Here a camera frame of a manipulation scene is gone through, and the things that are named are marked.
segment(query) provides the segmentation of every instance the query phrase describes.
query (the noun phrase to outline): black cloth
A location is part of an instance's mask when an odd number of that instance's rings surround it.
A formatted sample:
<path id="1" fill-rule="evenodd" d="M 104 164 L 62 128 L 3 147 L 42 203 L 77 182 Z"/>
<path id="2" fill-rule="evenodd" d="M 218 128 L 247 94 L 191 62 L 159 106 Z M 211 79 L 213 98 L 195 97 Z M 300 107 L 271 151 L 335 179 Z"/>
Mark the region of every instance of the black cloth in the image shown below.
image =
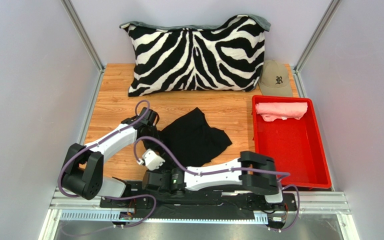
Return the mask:
<path id="1" fill-rule="evenodd" d="M 176 119 L 159 137 L 185 167 L 201 167 L 232 144 L 225 131 L 208 125 L 199 108 Z"/>

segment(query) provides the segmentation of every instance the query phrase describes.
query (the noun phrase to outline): wooden platform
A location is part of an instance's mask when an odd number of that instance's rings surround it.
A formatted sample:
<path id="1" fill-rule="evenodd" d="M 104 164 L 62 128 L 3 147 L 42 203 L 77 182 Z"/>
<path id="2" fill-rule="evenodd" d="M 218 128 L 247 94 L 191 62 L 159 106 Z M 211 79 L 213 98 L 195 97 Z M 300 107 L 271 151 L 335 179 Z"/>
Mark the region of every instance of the wooden platform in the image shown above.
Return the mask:
<path id="1" fill-rule="evenodd" d="M 298 97 L 290 66 L 289 81 L 294 97 Z M 239 156 L 241 151 L 254 151 L 252 96 L 261 95 L 259 86 L 251 92 L 242 91 L 177 91 L 161 92 L 140 97 L 128 97 L 133 81 L 134 64 L 108 64 L 88 128 L 86 143 L 95 141 L 117 127 L 122 120 L 135 114 L 138 101 L 150 101 L 150 107 L 160 116 L 157 125 L 162 130 L 177 118 L 198 107 L 211 127 L 224 130 L 232 141 L 221 155 L 209 163 L 221 164 Z M 141 156 L 145 151 L 138 147 Z M 104 165 L 104 175 L 123 180 L 141 180 L 146 167 L 139 166 L 130 145 Z"/>

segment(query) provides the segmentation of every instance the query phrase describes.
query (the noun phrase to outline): wire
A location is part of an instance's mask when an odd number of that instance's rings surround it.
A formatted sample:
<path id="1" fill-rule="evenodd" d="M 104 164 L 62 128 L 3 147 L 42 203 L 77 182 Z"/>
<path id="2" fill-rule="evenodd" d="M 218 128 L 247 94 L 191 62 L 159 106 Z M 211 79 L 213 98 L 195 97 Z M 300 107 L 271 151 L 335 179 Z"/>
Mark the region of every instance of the wire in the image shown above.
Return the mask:
<path id="1" fill-rule="evenodd" d="M 300 211 L 300 193 L 299 193 L 299 189 L 297 188 L 296 185 L 294 184 L 289 184 L 289 185 L 286 185 L 285 187 L 282 188 L 282 190 L 285 190 L 287 188 L 294 188 L 295 189 L 295 192 L 297 193 L 297 213 L 295 214 L 295 217 L 294 219 L 292 220 L 291 224 L 287 227 L 284 227 L 282 229 L 279 229 L 279 228 L 268 228 L 269 230 L 272 230 L 274 232 L 278 232 L 280 233 L 281 231 L 286 231 L 288 229 L 291 229 L 294 224 L 296 224 L 296 221 L 297 219 L 299 218 L 299 211 Z"/>
<path id="2" fill-rule="evenodd" d="M 111 200 L 115 200 L 115 201 L 124 201 L 124 200 L 137 199 L 137 198 L 146 198 L 146 197 L 150 197 L 150 198 L 153 199 L 152 209 L 150 210 L 150 212 L 144 218 L 140 219 L 139 221 L 137 221 L 135 223 L 132 223 L 132 224 L 129 224 L 129 225 L 111 225 L 111 226 L 103 227 L 103 228 L 98 229 L 96 231 L 92 231 L 92 232 L 88 232 L 88 233 L 84 233 L 84 234 L 70 234 L 70 233 L 65 232 L 63 230 L 63 228 L 61 228 L 60 231 L 64 235 L 66 235 L 66 236 L 73 237 L 73 238 L 79 238 L 79 237 L 85 237 L 85 236 L 97 234 L 97 233 L 105 231 L 105 230 L 113 229 L 114 227 L 119 227 L 119 228 L 135 227 L 135 226 L 143 223 L 146 219 L 148 219 L 154 213 L 155 208 L 157 207 L 157 199 L 154 196 L 150 195 L 150 194 L 141 194 L 141 195 L 128 196 L 128 197 L 106 197 L 107 199 L 111 199 Z"/>
<path id="3" fill-rule="evenodd" d="M 130 204 L 128 205 L 128 208 L 127 208 L 127 215 L 130 217 L 133 217 L 132 214 L 130 213 L 130 207 L 132 206 L 132 202 L 133 200 L 130 201 Z"/>
<path id="4" fill-rule="evenodd" d="M 282 218 L 284 220 L 287 220 L 287 217 L 288 217 L 288 205 L 287 203 L 285 203 L 285 214 L 282 216 Z"/>
<path id="5" fill-rule="evenodd" d="M 83 234 L 70 234 L 70 233 L 67 233 L 67 232 L 64 231 L 63 227 L 60 228 L 60 231 L 64 235 L 66 235 L 66 236 L 69 236 L 69 237 L 72 237 L 72 238 L 79 238 L 79 237 L 85 237 L 85 236 L 97 234 L 99 232 L 102 232 L 102 231 L 105 231 L 105 230 L 109 230 L 109 229 L 113 229 L 113 228 L 114 228 L 114 226 L 111 225 L 111 226 L 103 227 L 101 229 L 97 229 L 96 231 L 91 231 L 91 232 L 87 232 L 87 233 L 83 233 Z"/>
<path id="6" fill-rule="evenodd" d="M 136 158 L 137 161 L 139 161 L 139 156 L 137 154 L 137 144 L 140 141 L 142 141 L 142 140 L 149 140 L 149 141 L 152 141 L 152 142 L 158 144 L 160 147 L 162 147 L 167 152 L 167 154 L 171 157 L 171 159 L 173 159 L 173 161 L 176 163 L 176 165 L 181 170 L 183 170 L 184 172 L 186 172 L 188 174 L 192 174 L 194 176 L 197 176 L 197 175 L 199 175 L 199 176 L 206 176 L 206 175 L 222 174 L 222 173 L 233 172 L 233 171 L 251 171 L 251 172 L 260 173 L 260 174 L 281 175 L 281 177 L 277 179 L 277 181 L 279 182 L 281 179 L 283 179 L 285 177 L 288 177 L 290 175 L 289 172 L 269 171 L 269 170 L 255 169 L 255 168 L 251 168 L 251 167 L 232 167 L 232 168 L 229 168 L 229 169 L 222 169 L 222 170 L 216 170 L 216 171 L 193 172 L 191 170 L 188 170 L 186 167 L 184 167 L 179 162 L 179 160 L 177 160 L 177 158 L 174 156 L 172 151 L 170 151 L 170 149 L 164 143 L 162 143 L 160 140 L 158 140 L 158 139 L 156 139 L 154 137 L 151 137 L 151 136 L 139 137 L 134 142 L 134 144 L 133 144 L 133 152 L 134 152 L 134 157 Z"/>
<path id="7" fill-rule="evenodd" d="M 134 199 L 134 213 L 133 213 L 133 216 L 136 215 L 136 198 Z"/>
<path id="8" fill-rule="evenodd" d="M 138 198 L 145 198 L 145 197 L 150 197 L 150 198 L 153 199 L 152 209 L 150 210 L 150 212 L 145 217 L 143 217 L 139 221 L 137 221 L 137 222 L 135 222 L 133 224 L 129 224 L 129 225 L 124 225 L 123 226 L 124 228 L 131 228 L 131 227 L 134 227 L 134 226 L 137 226 L 137 225 L 143 223 L 143 221 L 148 219 L 154 213 L 155 208 L 157 207 L 157 199 L 154 196 L 150 195 L 150 194 L 141 194 L 141 195 L 127 196 L 127 197 L 106 197 L 106 198 L 107 199 L 111 199 L 111 200 L 116 200 L 116 201 L 124 201 L 124 200 L 138 199 Z"/>
<path id="9" fill-rule="evenodd" d="M 139 118 L 137 118 L 134 122 L 132 122 L 131 124 L 119 129 L 118 131 L 114 131 L 112 132 L 111 134 L 109 134 L 108 136 L 106 136 L 105 138 L 103 138 L 101 141 L 99 141 L 98 143 L 95 143 L 95 144 L 92 144 L 90 146 L 87 146 L 85 148 L 83 148 L 81 151 L 77 152 L 74 156 L 72 156 L 66 163 L 65 165 L 62 167 L 62 170 L 60 170 L 60 173 L 59 173 L 59 177 L 57 178 L 57 186 L 59 187 L 59 190 L 60 192 L 67 196 L 67 197 L 70 197 L 70 198 L 78 198 L 79 196 L 76 195 L 76 194 L 69 194 L 67 193 L 63 187 L 62 187 L 62 178 L 64 176 L 64 173 L 65 173 L 65 170 L 68 168 L 68 166 L 78 157 L 80 156 L 81 154 L 83 154 L 84 152 L 96 147 L 96 146 L 99 146 L 100 144 L 103 144 L 104 142 L 106 142 L 107 140 L 109 140 L 110 138 L 112 138 L 113 136 L 117 135 L 118 133 L 128 129 L 128 128 L 131 128 L 133 127 L 134 125 L 136 125 L 137 123 L 139 123 L 144 117 L 145 115 L 148 113 L 149 109 L 151 108 L 151 103 L 148 101 L 148 100 L 141 100 L 139 101 L 137 104 L 136 104 L 136 107 L 134 109 L 134 112 L 136 113 L 137 115 L 137 109 L 139 107 L 139 105 L 141 103 L 147 103 L 147 109 L 144 111 L 143 115 L 142 116 L 139 116 Z"/>

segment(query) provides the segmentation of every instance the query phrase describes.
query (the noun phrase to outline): black and white pillow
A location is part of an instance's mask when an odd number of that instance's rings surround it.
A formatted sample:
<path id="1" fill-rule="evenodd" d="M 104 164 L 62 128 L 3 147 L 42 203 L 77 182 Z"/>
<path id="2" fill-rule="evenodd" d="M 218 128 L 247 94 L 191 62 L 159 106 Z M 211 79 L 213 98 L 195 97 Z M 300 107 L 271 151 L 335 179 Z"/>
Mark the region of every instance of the black and white pillow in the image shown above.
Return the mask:
<path id="1" fill-rule="evenodd" d="M 234 90 L 256 87 L 270 23 L 236 15 L 221 26 L 160 27 L 128 22 L 134 47 L 134 81 L 129 97 L 183 90 Z"/>

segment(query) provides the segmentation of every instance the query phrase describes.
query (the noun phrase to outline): baseball cap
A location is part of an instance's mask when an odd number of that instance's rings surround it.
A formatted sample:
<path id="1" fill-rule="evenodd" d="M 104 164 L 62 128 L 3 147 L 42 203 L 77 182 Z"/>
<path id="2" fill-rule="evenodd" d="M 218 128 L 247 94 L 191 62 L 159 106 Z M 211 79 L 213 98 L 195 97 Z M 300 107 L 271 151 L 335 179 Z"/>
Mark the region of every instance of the baseball cap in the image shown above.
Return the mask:
<path id="1" fill-rule="evenodd" d="M 284 64 L 275 60 L 267 60 L 264 62 L 263 71 L 261 71 L 261 76 L 258 80 L 258 86 L 263 95 L 280 97 L 293 96 L 288 70 Z"/>

